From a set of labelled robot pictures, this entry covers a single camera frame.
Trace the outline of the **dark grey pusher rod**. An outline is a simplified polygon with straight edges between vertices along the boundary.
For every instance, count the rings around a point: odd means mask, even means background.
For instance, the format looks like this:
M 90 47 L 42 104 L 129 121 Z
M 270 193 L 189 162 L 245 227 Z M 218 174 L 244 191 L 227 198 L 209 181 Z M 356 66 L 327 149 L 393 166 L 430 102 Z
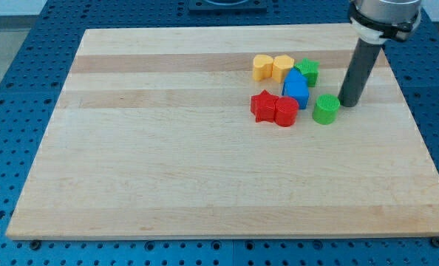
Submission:
M 358 39 L 338 94 L 342 106 L 357 105 L 380 51 L 380 44 L 370 44 Z

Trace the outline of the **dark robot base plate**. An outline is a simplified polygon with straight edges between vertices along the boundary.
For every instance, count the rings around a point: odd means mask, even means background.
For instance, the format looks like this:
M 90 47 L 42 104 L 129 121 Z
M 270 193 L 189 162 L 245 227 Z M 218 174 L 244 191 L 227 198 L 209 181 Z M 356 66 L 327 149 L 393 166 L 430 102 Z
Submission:
M 188 0 L 191 13 L 266 11 L 266 0 Z

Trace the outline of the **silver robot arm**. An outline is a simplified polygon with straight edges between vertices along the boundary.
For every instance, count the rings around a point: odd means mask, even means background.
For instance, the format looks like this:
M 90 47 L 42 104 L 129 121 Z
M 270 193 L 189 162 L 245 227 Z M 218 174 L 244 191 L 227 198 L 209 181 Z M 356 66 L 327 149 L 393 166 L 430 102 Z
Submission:
M 360 100 L 382 46 L 405 42 L 421 22 L 421 0 L 351 0 L 348 18 L 358 41 L 338 99 L 354 107 Z

